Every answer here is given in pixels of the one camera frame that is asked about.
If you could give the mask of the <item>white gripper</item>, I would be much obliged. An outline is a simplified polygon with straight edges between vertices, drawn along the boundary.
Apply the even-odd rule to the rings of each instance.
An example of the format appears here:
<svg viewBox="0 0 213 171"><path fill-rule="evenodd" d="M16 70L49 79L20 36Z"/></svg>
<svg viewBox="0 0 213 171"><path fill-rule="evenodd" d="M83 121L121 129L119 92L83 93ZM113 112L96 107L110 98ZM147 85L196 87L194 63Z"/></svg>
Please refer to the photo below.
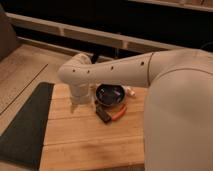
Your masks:
<svg viewBox="0 0 213 171"><path fill-rule="evenodd" d="M91 90L88 84L70 85L69 88L73 104L82 105L91 101Z"/></svg>

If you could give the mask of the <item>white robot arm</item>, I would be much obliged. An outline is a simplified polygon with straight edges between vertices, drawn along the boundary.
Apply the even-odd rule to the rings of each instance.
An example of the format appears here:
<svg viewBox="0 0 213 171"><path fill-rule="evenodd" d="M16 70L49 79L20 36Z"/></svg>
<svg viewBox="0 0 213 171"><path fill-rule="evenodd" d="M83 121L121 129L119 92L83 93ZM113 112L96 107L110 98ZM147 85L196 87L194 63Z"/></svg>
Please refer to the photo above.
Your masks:
<svg viewBox="0 0 213 171"><path fill-rule="evenodd" d="M213 52L176 49L96 64L80 53L58 75L77 103L91 83L148 90L145 171L213 171Z"/></svg>

